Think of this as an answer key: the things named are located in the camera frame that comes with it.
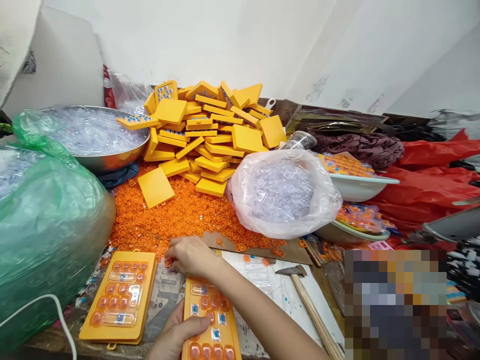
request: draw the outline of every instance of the metal basin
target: metal basin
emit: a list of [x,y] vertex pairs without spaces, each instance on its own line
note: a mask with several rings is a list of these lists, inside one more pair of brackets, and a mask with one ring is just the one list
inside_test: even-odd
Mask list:
[[[72,105],[72,106],[56,106],[56,107],[48,107],[42,109],[40,111],[49,111],[54,109],[90,109],[90,110],[101,110],[106,113],[114,114],[117,117],[128,116],[129,114],[118,111],[116,109],[111,109],[109,107],[102,107],[102,106],[88,106],[88,105]],[[140,131],[145,131],[147,138],[144,142],[142,142],[139,146],[124,152],[108,154],[108,155],[72,155],[75,159],[78,160],[80,164],[84,167],[89,169],[92,173],[100,174],[100,173],[108,173],[113,172],[115,170],[121,169],[128,164],[133,163],[136,161],[140,154],[142,153],[143,149],[145,148],[147,142],[150,139],[150,132],[148,128],[141,129]]]

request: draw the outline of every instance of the wooden stick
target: wooden stick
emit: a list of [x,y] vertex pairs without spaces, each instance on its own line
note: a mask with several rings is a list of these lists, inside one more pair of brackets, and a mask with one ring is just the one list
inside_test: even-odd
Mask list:
[[296,291],[300,295],[300,298],[306,307],[306,310],[310,314],[313,325],[315,325],[315,328],[320,335],[320,339],[325,345],[326,351],[333,360],[343,360],[345,358],[343,352],[340,350],[338,344],[332,339],[332,336],[330,335],[327,327],[322,321],[319,312],[315,308],[315,305],[310,298],[307,289],[305,289],[305,286],[300,281],[300,277],[296,274],[292,274],[290,277],[293,281],[293,284],[295,285]]

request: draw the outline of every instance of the plastic bowl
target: plastic bowl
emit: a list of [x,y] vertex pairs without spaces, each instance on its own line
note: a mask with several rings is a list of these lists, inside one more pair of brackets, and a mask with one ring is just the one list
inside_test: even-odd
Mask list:
[[333,220],[315,231],[315,235],[331,243],[358,244],[366,241],[385,241],[390,237],[390,232],[384,230],[380,235],[369,235]]
[[399,184],[400,181],[391,177],[361,177],[331,173],[333,185],[344,201],[361,203],[378,195],[388,184]]

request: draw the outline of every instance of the person's right hand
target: person's right hand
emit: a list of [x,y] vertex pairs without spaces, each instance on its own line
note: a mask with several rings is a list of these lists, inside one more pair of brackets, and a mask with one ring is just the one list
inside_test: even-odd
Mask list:
[[198,236],[183,236],[172,239],[165,257],[173,261],[171,269],[181,273],[201,276],[209,279],[224,261]]

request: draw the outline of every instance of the white plastic bag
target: white plastic bag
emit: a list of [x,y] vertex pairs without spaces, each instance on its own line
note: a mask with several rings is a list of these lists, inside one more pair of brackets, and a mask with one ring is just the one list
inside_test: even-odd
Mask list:
[[302,149],[247,155],[227,195],[244,227],[273,239],[309,234],[334,220],[342,205],[320,158]]

